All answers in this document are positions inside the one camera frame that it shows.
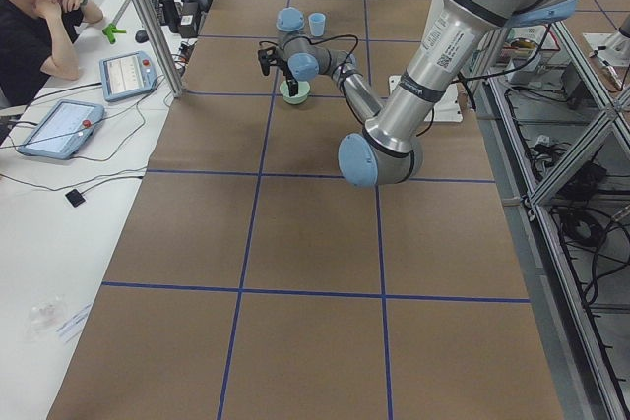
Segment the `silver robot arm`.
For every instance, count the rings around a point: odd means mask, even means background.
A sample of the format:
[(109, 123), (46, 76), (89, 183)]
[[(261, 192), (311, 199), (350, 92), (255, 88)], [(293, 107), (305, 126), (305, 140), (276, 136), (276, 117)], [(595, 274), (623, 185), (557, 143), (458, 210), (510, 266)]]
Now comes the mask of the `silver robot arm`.
[(277, 16), (278, 42), (258, 51), (264, 75), (284, 74), (289, 92), (301, 81), (330, 77), (362, 130), (344, 137), (339, 169), (357, 187), (404, 182), (422, 164), (417, 129), (444, 96), (482, 38), (492, 30), (549, 24), (569, 18), (578, 0), (443, 0), (441, 13), (382, 100), (355, 66), (351, 53), (321, 47), (303, 35), (303, 14), (285, 8)]

